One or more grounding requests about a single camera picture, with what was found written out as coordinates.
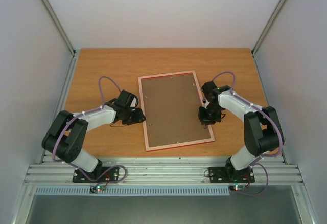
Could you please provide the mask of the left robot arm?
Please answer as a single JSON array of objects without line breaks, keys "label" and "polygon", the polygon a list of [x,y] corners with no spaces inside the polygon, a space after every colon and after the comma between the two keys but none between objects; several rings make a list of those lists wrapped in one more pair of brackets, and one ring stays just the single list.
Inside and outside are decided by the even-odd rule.
[{"label": "left robot arm", "polygon": [[101,160],[84,150],[86,134],[117,121],[123,125],[133,125],[145,120],[142,109],[138,107],[137,96],[122,90],[117,98],[92,110],[80,113],[60,111],[46,132],[41,146],[52,154],[54,162],[63,161],[76,168],[84,179],[99,182],[107,172],[119,166],[104,168]]}]

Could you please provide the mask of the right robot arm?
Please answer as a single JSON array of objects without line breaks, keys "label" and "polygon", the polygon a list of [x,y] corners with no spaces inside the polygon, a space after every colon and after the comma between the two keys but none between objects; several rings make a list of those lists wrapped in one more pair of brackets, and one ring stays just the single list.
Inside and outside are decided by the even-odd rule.
[{"label": "right robot arm", "polygon": [[271,106],[257,106],[239,96],[230,86],[217,87],[213,81],[201,88],[205,99],[198,117],[205,125],[214,125],[224,118],[228,110],[244,124],[244,146],[229,157],[223,167],[209,167],[211,183],[253,183],[254,163],[274,150],[281,150],[285,140],[277,111]]}]

